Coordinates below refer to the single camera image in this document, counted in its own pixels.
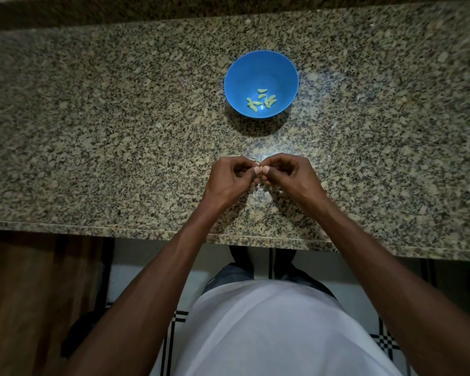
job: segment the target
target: jeans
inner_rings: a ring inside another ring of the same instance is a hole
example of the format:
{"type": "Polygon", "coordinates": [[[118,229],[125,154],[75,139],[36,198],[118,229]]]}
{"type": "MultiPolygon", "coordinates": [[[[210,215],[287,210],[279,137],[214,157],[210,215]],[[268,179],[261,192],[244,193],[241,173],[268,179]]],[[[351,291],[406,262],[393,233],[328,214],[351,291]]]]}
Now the jeans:
{"type": "MultiPolygon", "coordinates": [[[[230,263],[226,265],[223,269],[221,269],[219,273],[216,274],[213,278],[211,278],[209,282],[207,282],[202,294],[221,285],[253,279],[254,272],[251,272],[247,269],[243,269],[242,267],[238,266],[237,263],[230,263]]],[[[332,294],[332,292],[327,288],[327,286],[317,280],[314,280],[302,270],[297,269],[294,265],[289,266],[288,271],[282,276],[281,280],[309,286],[337,299],[334,294],[332,294]]]]}

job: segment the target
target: foot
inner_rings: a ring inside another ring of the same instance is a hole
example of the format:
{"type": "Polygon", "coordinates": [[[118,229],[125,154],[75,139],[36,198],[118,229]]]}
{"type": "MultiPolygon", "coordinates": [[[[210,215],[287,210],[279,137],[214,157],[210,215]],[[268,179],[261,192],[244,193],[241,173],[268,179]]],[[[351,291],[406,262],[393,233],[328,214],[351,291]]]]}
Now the foot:
{"type": "Polygon", "coordinates": [[[277,248],[275,250],[275,264],[273,265],[273,270],[277,280],[281,279],[290,269],[294,268],[293,259],[295,255],[295,249],[277,248]]]}
{"type": "Polygon", "coordinates": [[[254,265],[249,258],[249,249],[246,246],[230,245],[230,253],[239,268],[254,272],[254,265]]]}

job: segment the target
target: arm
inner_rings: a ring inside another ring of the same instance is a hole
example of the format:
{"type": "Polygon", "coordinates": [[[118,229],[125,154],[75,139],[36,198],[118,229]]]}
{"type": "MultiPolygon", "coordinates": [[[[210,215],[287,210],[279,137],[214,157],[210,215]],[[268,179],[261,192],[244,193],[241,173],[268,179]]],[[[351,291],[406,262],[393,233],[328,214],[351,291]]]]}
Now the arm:
{"type": "Polygon", "coordinates": [[[172,240],[127,286],[69,359],[67,375],[148,375],[188,273],[220,214],[260,168],[244,157],[213,164],[202,201],[172,240]]]}
{"type": "Polygon", "coordinates": [[[470,318],[416,277],[326,195],[306,158],[264,160],[276,183],[326,231],[420,376],[470,375],[470,318]]]}

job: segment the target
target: tile floor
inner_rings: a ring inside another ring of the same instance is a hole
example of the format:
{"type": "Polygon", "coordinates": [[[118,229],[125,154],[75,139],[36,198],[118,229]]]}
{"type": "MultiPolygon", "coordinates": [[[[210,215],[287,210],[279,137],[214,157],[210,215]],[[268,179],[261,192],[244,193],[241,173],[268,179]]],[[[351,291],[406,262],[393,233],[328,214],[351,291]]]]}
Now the tile floor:
{"type": "MultiPolygon", "coordinates": [[[[165,244],[166,242],[158,240],[116,239],[108,302],[111,303],[118,298],[132,278],[156,256],[165,244]]],[[[273,272],[270,264],[275,258],[275,251],[250,248],[250,255],[255,266],[255,278],[272,278],[273,272]]],[[[445,277],[439,278],[436,275],[435,262],[420,259],[402,260],[411,270],[432,284],[435,285],[437,281],[444,284],[445,277]]],[[[228,246],[205,244],[202,247],[188,276],[176,314],[169,326],[169,332],[164,339],[162,350],[151,375],[173,374],[181,348],[181,330],[188,318],[190,307],[201,295],[207,281],[231,261],[232,256],[228,246]]],[[[371,334],[403,375],[416,375],[339,253],[298,251],[293,263],[297,268],[324,283],[334,293],[345,310],[371,334]]],[[[452,285],[453,283],[448,283],[447,288],[453,289],[452,285]]],[[[456,289],[455,295],[462,294],[456,289]]]]}

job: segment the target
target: plastic bowl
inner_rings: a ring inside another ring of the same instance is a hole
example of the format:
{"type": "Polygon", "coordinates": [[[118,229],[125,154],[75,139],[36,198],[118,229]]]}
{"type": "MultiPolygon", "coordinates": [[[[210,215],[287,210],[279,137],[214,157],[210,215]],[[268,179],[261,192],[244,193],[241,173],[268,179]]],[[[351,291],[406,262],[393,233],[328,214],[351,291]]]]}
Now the plastic bowl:
{"type": "Polygon", "coordinates": [[[253,119],[265,119],[281,113],[289,107],[298,92],[298,72],[293,63],[282,54],[259,50],[238,58],[228,69],[225,77],[225,95],[238,113],[253,119]],[[258,89],[268,89],[268,97],[277,100],[271,108],[256,106],[254,112],[247,106],[247,98],[258,99],[258,89]]]}

